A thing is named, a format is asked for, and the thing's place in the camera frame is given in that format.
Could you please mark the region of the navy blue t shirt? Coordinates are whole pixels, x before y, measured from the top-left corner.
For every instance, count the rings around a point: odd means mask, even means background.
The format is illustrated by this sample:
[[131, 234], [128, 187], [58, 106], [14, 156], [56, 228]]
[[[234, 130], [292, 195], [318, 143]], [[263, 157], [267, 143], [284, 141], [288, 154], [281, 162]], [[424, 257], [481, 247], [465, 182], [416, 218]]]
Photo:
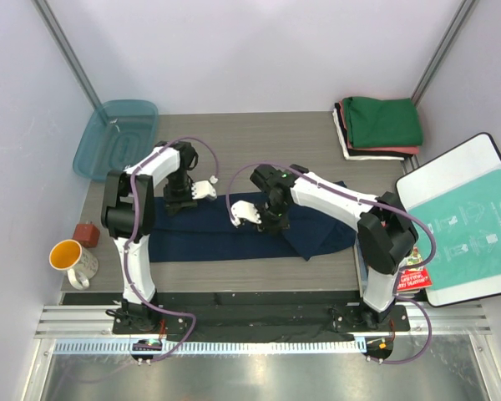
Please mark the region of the navy blue t shirt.
[[270, 234], [254, 226], [235, 227], [225, 197], [201, 200], [195, 208], [171, 216], [162, 197], [155, 199], [155, 223], [149, 237], [149, 261], [231, 261], [314, 256], [346, 250], [356, 232], [348, 225], [307, 207], [289, 210], [288, 229]]

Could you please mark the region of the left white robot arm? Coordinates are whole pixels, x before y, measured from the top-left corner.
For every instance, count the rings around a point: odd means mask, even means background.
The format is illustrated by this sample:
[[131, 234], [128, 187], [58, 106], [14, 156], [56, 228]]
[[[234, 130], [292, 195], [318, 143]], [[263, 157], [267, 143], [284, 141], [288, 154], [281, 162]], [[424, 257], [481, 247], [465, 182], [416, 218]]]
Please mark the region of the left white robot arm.
[[114, 333], [151, 333], [162, 323], [149, 260], [156, 220], [154, 189], [166, 182], [163, 201], [170, 216], [195, 208], [199, 193], [189, 172], [198, 159], [187, 141], [160, 142], [137, 164], [107, 174], [101, 223], [117, 248], [124, 277], [120, 307], [106, 312], [114, 319]]

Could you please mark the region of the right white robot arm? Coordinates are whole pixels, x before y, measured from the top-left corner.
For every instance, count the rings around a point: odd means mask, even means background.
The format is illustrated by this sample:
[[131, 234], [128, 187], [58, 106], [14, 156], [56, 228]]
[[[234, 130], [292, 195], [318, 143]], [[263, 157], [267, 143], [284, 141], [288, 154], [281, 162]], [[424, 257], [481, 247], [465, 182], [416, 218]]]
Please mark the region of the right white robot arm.
[[413, 223], [397, 195], [362, 194], [330, 181], [298, 165], [286, 170], [258, 165], [250, 181], [266, 195], [255, 206], [255, 222], [265, 231], [288, 225], [288, 211], [301, 206], [319, 211], [353, 229], [367, 268], [360, 318], [365, 327], [378, 330], [391, 318], [400, 269], [418, 240]]

